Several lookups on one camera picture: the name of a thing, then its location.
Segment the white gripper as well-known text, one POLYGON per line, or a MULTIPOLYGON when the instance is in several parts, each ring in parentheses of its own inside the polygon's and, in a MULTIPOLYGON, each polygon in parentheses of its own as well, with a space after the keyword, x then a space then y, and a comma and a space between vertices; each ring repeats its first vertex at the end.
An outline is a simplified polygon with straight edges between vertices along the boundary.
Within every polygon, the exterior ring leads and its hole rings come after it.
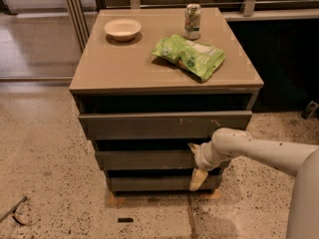
POLYGON ((222 162, 226 161, 226 158, 214 148, 211 142, 203 144, 189 142, 188 146, 193 152, 194 161, 199 168, 195 168, 192 172, 189 190, 197 191, 208 177, 207 171, 219 167, 222 162))

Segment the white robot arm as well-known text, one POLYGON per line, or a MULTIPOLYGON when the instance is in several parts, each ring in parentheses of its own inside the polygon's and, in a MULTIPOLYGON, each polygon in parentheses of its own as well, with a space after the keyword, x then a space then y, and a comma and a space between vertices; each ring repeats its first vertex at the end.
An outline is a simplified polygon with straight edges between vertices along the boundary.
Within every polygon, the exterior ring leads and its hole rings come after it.
POLYGON ((189 189, 197 191, 208 173, 238 156, 276 168, 295 178, 286 239, 319 239, 319 146, 257 139, 246 130, 220 128, 211 141, 192 143, 194 155, 189 189))

